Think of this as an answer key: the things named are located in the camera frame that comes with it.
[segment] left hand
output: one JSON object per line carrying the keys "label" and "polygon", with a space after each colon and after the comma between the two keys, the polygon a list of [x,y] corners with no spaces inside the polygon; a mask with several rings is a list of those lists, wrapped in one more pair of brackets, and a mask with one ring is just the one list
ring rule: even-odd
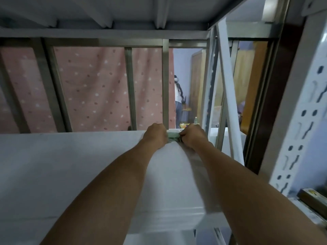
{"label": "left hand", "polygon": [[142,140],[150,142],[150,145],[158,150],[168,141],[167,130],[163,124],[153,123],[144,133]]}

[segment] hair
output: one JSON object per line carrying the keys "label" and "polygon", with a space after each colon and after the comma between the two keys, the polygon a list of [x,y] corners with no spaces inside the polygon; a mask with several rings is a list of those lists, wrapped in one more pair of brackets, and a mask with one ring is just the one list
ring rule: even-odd
{"label": "hair", "polygon": [[181,97],[182,97],[182,99],[184,99],[184,96],[183,96],[183,90],[182,90],[182,88],[181,88],[181,85],[180,85],[177,81],[175,81],[175,84],[177,84],[178,91],[181,93]]}

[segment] right arm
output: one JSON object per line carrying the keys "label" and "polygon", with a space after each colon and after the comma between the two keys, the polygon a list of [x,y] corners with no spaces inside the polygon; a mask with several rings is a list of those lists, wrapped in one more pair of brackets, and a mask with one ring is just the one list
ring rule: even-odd
{"label": "right arm", "polygon": [[180,135],[203,161],[238,244],[327,244],[325,235],[292,202],[216,149],[199,125],[189,125]]}

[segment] cloth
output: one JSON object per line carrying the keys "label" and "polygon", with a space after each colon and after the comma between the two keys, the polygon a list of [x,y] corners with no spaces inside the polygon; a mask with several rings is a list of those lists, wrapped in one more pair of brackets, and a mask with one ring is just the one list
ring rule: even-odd
{"label": "cloth", "polygon": [[168,143],[171,143],[171,142],[182,142],[182,138],[181,136],[179,135],[179,133],[177,132],[167,132],[167,135],[168,135]]}
{"label": "cloth", "polygon": [[176,129],[180,129],[180,123],[182,119],[182,109],[183,109],[182,103],[175,101]]}
{"label": "cloth", "polygon": [[179,92],[178,86],[175,83],[175,101],[178,101],[178,102],[182,103],[182,100],[183,100],[183,98],[181,96],[181,92]]}

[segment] forearm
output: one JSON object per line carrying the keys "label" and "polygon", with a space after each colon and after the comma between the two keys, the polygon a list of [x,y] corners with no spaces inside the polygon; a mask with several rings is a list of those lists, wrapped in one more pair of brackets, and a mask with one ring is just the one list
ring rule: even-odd
{"label": "forearm", "polygon": [[326,243],[317,227],[271,185],[208,141],[194,148],[240,245]]}
{"label": "forearm", "polygon": [[155,151],[141,140],[114,160],[76,197],[42,244],[122,244]]}

